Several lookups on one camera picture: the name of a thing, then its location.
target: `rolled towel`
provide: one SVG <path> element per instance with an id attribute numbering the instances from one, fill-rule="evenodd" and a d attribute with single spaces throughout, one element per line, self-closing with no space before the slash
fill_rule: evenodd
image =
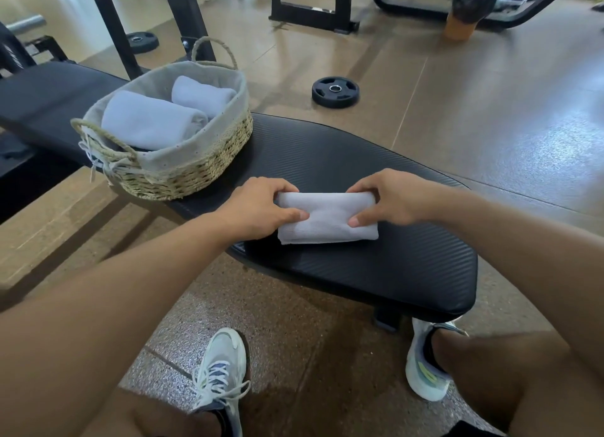
<path id="1" fill-rule="evenodd" d="M 377 224 L 354 228 L 348 225 L 352 216 L 375 204 L 371 192 L 282 192 L 277 195 L 276 204 L 281 208 L 298 208 L 310 214 L 305 221 L 279 227 L 277 237 L 283 245 L 378 239 Z"/>
<path id="2" fill-rule="evenodd" d="M 237 92 L 233 89 L 201 84 L 187 76 L 179 76 L 172 86 L 172 103 L 198 109 L 208 120 L 222 113 Z"/>
<path id="3" fill-rule="evenodd" d="M 101 127 L 130 146 L 157 151 L 188 140 L 207 123 L 196 109 L 121 90 L 105 108 Z"/>

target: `towel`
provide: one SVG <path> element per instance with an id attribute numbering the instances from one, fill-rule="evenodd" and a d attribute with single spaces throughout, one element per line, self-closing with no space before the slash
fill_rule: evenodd
<path id="1" fill-rule="evenodd" d="M 223 112 L 235 97 L 233 89 L 222 89 L 201 84 L 187 76 L 178 76 L 172 86 L 172 103 L 203 111 L 208 120 Z"/>
<path id="2" fill-rule="evenodd" d="M 310 214 L 305 221 L 279 227 L 277 237 L 283 245 L 378 239 L 377 224 L 354 228 L 348 225 L 352 216 L 375 204 L 371 192 L 282 192 L 277 195 L 276 204 L 281 208 L 298 208 Z"/>
<path id="3" fill-rule="evenodd" d="M 207 123 L 196 109 L 120 90 L 107 104 L 101 127 L 130 146 L 157 151 L 182 143 Z"/>

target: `white sneaker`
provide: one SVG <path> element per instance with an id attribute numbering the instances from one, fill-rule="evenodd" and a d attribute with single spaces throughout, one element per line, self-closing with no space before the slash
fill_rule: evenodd
<path id="1" fill-rule="evenodd" d="M 432 402 L 442 400 L 449 389 L 451 377 L 428 363 L 424 358 L 423 346 L 426 342 L 426 336 L 434 328 L 453 330 L 464 335 L 467 334 L 458 329 L 453 324 L 453 321 L 434 324 L 413 318 L 412 322 L 414 335 L 411 348 L 409 349 L 409 353 L 407 353 L 407 365 L 405 367 L 407 381 L 411 389 L 419 397 Z"/>
<path id="2" fill-rule="evenodd" d="M 201 364 L 193 370 L 197 393 L 193 412 L 224 410 L 232 437 L 242 437 L 239 399 L 249 392 L 249 380 L 243 381 L 247 368 L 245 345 L 237 331 L 228 327 L 214 334 L 205 349 Z"/>

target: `weight bench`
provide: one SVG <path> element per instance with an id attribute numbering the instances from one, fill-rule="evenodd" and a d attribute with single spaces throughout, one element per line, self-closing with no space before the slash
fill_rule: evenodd
<path id="1" fill-rule="evenodd" d="M 0 126 L 27 143 L 89 166 L 70 119 L 83 117 L 94 102 L 125 82 L 71 63 L 27 68 L 0 81 Z M 206 189 L 166 206 L 184 220 L 195 218 L 215 210 L 251 176 L 285 178 L 302 192 L 343 192 L 358 179 L 390 167 L 461 186 L 336 128 L 264 114 L 253 117 L 249 142 L 224 174 Z M 165 211 L 162 203 L 154 204 Z M 381 223 L 377 241 L 282 246 L 272 235 L 234 244 L 227 253 L 283 281 L 371 304 L 378 324 L 392 330 L 401 314 L 444 322 L 463 315 L 475 302 L 476 252 L 428 223 Z"/>

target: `rope handle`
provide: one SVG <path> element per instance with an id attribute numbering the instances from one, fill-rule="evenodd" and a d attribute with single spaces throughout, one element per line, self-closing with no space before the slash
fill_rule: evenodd
<path id="1" fill-rule="evenodd" d="M 82 127 L 88 127 L 88 128 L 90 128 L 90 130 L 94 131 L 97 135 L 99 135 L 103 138 L 107 138 L 112 143 L 117 144 L 119 147 L 124 149 L 128 154 L 130 154 L 129 158 L 133 162 L 138 163 L 137 151 L 132 149 L 126 143 L 123 143 L 121 140 L 117 139 L 115 136 L 111 135 L 111 133 L 109 133 L 107 130 L 103 130 L 98 125 L 96 125 L 90 121 L 83 120 L 83 119 L 72 119 L 70 121 L 70 123 L 71 123 L 71 126 L 75 129 L 75 131 L 78 132 L 78 135 L 81 136 L 82 140 L 86 141 L 87 137 L 89 137 L 89 135 L 82 129 Z"/>
<path id="2" fill-rule="evenodd" d="M 231 58 L 231 62 L 232 65 L 228 66 L 222 63 L 218 63 L 218 62 L 209 62 L 207 60 L 199 60 L 197 61 L 197 52 L 199 50 L 199 47 L 201 46 L 201 44 L 207 42 L 207 41 L 213 41 L 216 44 L 219 44 L 222 46 L 222 48 L 226 51 L 226 53 L 229 55 L 229 57 Z M 197 41 L 195 41 L 195 44 L 193 44 L 193 49 L 191 51 L 191 59 L 193 62 L 199 63 L 200 65 L 213 65 L 216 67 L 226 67 L 226 68 L 230 68 L 232 70 L 238 70 L 238 65 L 237 65 L 237 60 L 235 60 L 235 55 L 232 54 L 231 49 L 228 45 L 226 45 L 223 41 L 221 41 L 220 39 L 216 39 L 215 37 L 210 37 L 210 36 L 202 36 L 200 37 Z"/>

